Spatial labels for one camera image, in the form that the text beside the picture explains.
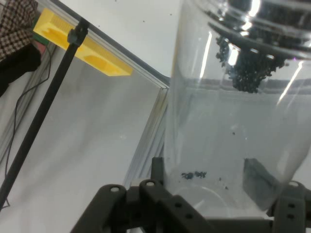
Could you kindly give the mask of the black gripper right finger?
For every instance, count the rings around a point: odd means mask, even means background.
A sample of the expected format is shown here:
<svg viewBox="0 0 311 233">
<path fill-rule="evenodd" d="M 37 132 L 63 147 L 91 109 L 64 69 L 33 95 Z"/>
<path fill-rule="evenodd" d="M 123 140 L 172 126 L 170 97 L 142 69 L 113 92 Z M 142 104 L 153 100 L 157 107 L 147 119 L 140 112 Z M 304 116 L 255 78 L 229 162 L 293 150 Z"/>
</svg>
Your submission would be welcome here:
<svg viewBox="0 0 311 233">
<path fill-rule="evenodd" d="M 274 219 L 272 233 L 304 233 L 307 227 L 307 190 L 297 182 L 283 183 L 255 158 L 244 160 L 243 190 L 254 204 Z"/>
</svg>

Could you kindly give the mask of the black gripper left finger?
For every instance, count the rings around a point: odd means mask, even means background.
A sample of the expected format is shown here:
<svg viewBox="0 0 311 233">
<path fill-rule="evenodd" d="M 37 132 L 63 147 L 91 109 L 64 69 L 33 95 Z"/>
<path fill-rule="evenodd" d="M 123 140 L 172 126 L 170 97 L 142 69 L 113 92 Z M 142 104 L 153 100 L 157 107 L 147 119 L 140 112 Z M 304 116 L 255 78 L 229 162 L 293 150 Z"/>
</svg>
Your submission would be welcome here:
<svg viewBox="0 0 311 233">
<path fill-rule="evenodd" d="M 142 228 L 147 233 L 205 233 L 206 220 L 182 197 L 163 186 L 164 162 L 152 159 L 150 179 L 125 189 L 102 186 L 73 229 L 73 233 L 124 233 Z"/>
</svg>

